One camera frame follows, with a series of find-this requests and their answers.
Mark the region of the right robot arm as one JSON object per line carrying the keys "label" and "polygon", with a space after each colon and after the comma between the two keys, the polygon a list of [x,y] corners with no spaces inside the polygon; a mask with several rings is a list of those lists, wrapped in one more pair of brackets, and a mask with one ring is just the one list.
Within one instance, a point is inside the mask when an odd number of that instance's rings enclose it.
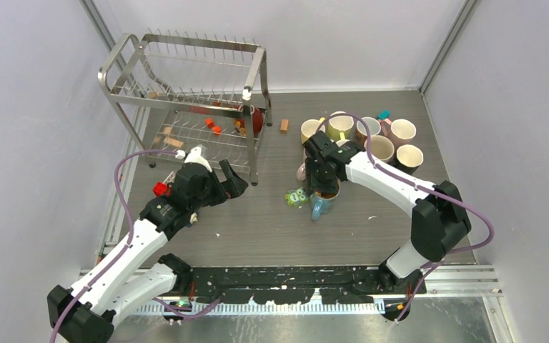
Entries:
{"label": "right robot arm", "polygon": [[308,193],[333,194],[340,182],[352,182],[384,197],[411,220],[409,240],[396,249],[375,273],[379,287],[398,293],[413,282],[418,269],[440,262],[471,231],[458,188],[449,181],[423,181],[376,159],[353,142],[334,143],[325,133],[304,144]]}

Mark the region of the beige patterned mug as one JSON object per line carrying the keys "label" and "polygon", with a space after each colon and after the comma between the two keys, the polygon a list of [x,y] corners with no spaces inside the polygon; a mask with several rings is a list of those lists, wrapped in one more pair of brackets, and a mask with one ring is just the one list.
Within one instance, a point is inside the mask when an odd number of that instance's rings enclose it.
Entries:
{"label": "beige patterned mug", "polygon": [[385,136],[372,135],[364,146],[370,149],[371,155],[384,163],[388,163],[395,154],[394,144]]}

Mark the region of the lime green mug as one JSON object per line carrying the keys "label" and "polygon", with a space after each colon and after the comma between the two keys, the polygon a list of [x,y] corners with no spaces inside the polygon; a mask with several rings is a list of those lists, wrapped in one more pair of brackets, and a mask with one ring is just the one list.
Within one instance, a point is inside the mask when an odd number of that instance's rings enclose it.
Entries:
{"label": "lime green mug", "polygon": [[336,111],[330,114],[327,123],[327,135],[334,141],[350,139],[355,120],[352,116],[346,115],[344,111]]}

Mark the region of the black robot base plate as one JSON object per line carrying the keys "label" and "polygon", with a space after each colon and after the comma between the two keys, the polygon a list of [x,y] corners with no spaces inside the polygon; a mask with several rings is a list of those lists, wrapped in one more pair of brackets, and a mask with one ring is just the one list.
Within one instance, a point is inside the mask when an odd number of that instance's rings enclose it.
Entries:
{"label": "black robot base plate", "polygon": [[387,281],[376,267],[193,267],[168,296],[191,297],[208,304],[306,304],[319,295],[323,304],[366,304],[377,296],[406,299],[424,294],[415,270],[402,281]]}

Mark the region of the yellow cup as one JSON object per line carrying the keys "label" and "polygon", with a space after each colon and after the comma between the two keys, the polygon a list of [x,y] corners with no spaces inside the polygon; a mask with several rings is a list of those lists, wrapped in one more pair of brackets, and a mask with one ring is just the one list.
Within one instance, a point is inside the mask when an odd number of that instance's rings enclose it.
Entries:
{"label": "yellow cup", "polygon": [[308,119],[304,121],[300,127],[300,142],[304,144],[317,131],[326,131],[326,126],[320,126],[322,123],[319,119]]}

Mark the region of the black cup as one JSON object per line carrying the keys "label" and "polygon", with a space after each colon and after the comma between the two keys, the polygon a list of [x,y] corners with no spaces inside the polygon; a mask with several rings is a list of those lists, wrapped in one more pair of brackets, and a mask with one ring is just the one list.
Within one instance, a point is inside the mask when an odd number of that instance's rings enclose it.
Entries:
{"label": "black cup", "polygon": [[423,162],[424,154],[421,149],[412,144],[404,144],[397,148],[390,165],[406,174],[413,175]]}

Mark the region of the pale pink marbled mug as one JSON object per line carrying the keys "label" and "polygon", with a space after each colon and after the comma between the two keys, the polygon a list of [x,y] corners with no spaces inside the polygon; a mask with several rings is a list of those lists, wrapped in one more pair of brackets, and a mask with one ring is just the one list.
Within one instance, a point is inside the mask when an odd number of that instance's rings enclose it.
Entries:
{"label": "pale pink marbled mug", "polygon": [[296,179],[299,182],[304,182],[306,180],[306,164],[302,162],[296,171]]}

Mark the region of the salmon floral mug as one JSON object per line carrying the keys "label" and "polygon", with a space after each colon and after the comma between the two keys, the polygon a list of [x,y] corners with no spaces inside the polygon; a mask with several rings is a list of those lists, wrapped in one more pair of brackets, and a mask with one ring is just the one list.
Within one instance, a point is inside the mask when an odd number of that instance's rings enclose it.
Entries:
{"label": "salmon floral mug", "polygon": [[376,118],[365,116],[357,120],[353,142],[359,146],[364,146],[365,141],[376,136],[381,131],[381,124]]}

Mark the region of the pink faceted mug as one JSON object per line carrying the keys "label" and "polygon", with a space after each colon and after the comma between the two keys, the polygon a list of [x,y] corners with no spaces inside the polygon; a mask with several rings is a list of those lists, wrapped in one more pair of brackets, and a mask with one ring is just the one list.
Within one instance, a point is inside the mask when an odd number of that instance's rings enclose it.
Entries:
{"label": "pink faceted mug", "polygon": [[381,119],[380,125],[384,136],[392,142],[395,149],[410,144],[417,133],[416,126],[406,119]]}

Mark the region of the blue patterned mug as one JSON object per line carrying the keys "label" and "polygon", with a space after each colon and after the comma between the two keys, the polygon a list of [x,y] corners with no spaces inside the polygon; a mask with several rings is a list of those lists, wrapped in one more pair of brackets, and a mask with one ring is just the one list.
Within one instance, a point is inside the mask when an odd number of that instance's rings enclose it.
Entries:
{"label": "blue patterned mug", "polygon": [[310,195],[311,219],[317,221],[322,215],[331,211],[339,193],[314,192]]}

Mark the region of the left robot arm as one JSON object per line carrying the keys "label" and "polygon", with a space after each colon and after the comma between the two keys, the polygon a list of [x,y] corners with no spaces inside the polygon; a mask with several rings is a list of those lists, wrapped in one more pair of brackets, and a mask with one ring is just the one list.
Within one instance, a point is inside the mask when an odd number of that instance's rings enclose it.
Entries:
{"label": "left robot arm", "polygon": [[115,327],[131,311],[160,294],[185,294],[192,283],[191,267],[173,254],[165,254],[134,280],[130,276],[177,232],[198,220],[199,210],[240,197],[248,187],[224,159],[219,165],[225,179],[202,159],[182,165],[169,183],[155,187],[123,240],[90,273],[68,288],[55,286],[47,296],[50,340],[107,342]]}

